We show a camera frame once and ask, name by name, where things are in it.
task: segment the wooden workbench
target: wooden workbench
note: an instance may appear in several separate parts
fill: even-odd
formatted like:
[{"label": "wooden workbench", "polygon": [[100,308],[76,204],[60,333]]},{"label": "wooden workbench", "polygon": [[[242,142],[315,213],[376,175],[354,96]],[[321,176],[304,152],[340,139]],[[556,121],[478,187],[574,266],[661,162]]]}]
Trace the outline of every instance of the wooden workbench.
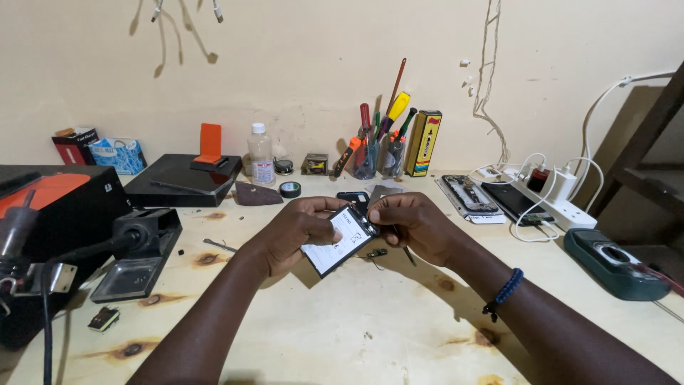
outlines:
[{"label": "wooden workbench", "polygon": [[[432,171],[437,176],[443,173]],[[621,301],[603,290],[562,249],[562,242],[523,243],[505,225],[473,225],[458,216],[433,178],[403,178],[427,194],[451,220],[525,277],[684,382],[684,300]],[[345,174],[291,175],[302,196],[361,191],[369,183]],[[100,305],[84,288],[53,322],[53,375],[57,384],[123,384],[149,351],[190,309],[232,253],[202,243],[225,240],[240,247],[282,208],[243,207],[227,198],[216,209],[180,209],[183,233],[154,289],[153,300],[116,303],[119,322],[104,333],[86,325]],[[523,228],[528,238],[539,236]],[[361,252],[381,247],[374,240]],[[185,254],[178,255],[183,249]],[[517,339],[482,314],[484,302],[454,273],[401,249],[373,262],[350,258],[320,280],[308,261],[268,280],[256,294],[226,361],[226,384],[525,384],[533,362]],[[140,352],[126,356],[132,344]],[[42,332],[23,351],[0,352],[0,385],[42,381]]]}]

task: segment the white power strip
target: white power strip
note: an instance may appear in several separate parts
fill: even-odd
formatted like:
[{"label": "white power strip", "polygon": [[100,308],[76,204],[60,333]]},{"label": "white power strip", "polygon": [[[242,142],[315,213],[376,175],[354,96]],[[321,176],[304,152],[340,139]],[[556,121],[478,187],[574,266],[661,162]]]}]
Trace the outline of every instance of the white power strip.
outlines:
[{"label": "white power strip", "polygon": [[[507,173],[503,173],[501,175],[501,180],[508,182],[513,180],[513,177]],[[511,186],[515,187],[518,191],[523,193],[535,203],[542,200],[541,196],[528,189],[526,183],[519,179],[511,182]],[[555,204],[551,204],[548,201],[543,201],[539,204],[539,206],[551,214],[553,218],[555,218],[555,224],[563,229],[563,231],[576,228],[593,229],[596,227],[596,219],[568,201],[561,201]]]}]

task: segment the cream wall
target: cream wall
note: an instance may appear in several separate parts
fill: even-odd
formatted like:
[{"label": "cream wall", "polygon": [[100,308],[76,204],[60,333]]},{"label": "cream wall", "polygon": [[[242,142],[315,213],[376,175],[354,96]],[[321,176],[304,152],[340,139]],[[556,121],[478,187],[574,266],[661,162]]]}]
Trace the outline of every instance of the cream wall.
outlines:
[{"label": "cream wall", "polygon": [[[383,94],[386,108],[403,57],[411,105],[444,113],[432,168],[498,159],[499,139],[473,118],[474,98],[461,88],[469,75],[477,83],[486,0],[219,0],[221,25],[211,1],[199,2],[198,11],[197,0],[166,0],[183,63],[163,17],[166,65],[155,78],[162,44],[152,0],[136,28],[137,0],[0,1],[0,162],[59,164],[49,136],[73,125],[139,138],[148,160],[197,152],[201,122],[223,125],[224,153],[245,153],[250,124],[263,121],[295,163],[307,152],[338,154],[359,126],[360,103]],[[584,116],[608,86],[684,60],[680,0],[503,0],[501,11],[487,111],[513,160],[579,155]],[[628,94],[619,88],[596,111],[594,148]]]}]

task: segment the blue tissue box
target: blue tissue box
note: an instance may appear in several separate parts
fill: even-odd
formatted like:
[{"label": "blue tissue box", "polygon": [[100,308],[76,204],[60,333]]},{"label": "blue tissue box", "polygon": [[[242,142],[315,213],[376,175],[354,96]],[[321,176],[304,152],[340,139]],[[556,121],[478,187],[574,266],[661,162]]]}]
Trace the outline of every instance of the blue tissue box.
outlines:
[{"label": "blue tissue box", "polygon": [[105,138],[88,146],[98,166],[114,166],[117,174],[135,175],[147,167],[140,142]]}]

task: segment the pen holder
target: pen holder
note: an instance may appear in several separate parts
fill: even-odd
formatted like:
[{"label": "pen holder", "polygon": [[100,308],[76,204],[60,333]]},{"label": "pen holder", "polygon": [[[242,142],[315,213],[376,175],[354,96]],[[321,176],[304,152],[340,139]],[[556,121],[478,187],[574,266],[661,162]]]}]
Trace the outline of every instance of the pen holder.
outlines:
[{"label": "pen holder", "polygon": [[382,167],[380,174],[384,177],[396,178],[402,174],[402,164],[404,163],[404,147],[406,139],[397,137],[397,132],[387,138],[383,146]]},{"label": "pen holder", "polygon": [[376,161],[378,159],[378,144],[368,145],[368,140],[361,142],[361,146],[354,153],[352,176],[356,179],[373,179],[376,176]]}]

